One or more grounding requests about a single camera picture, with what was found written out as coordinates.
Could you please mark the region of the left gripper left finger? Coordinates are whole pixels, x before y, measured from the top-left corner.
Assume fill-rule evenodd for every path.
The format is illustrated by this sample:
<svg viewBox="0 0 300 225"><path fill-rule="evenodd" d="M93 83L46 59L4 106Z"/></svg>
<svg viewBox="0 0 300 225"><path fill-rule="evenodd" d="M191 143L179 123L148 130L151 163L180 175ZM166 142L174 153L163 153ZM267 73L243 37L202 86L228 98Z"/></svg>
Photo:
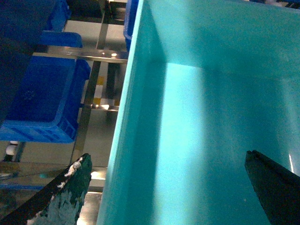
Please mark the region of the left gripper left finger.
<svg viewBox="0 0 300 225"><path fill-rule="evenodd" d="M91 181L90 154L83 154L28 201L5 216L2 225L75 225Z"/></svg>

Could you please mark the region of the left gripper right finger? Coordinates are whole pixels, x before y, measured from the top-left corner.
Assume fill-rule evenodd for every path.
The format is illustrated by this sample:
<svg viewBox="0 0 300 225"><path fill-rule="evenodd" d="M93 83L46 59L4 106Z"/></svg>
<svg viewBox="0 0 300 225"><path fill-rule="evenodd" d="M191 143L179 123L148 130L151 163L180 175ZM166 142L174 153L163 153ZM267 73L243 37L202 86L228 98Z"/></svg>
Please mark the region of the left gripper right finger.
<svg viewBox="0 0 300 225"><path fill-rule="evenodd" d="M266 155L246 152L245 169L272 225L300 223L300 177Z"/></svg>

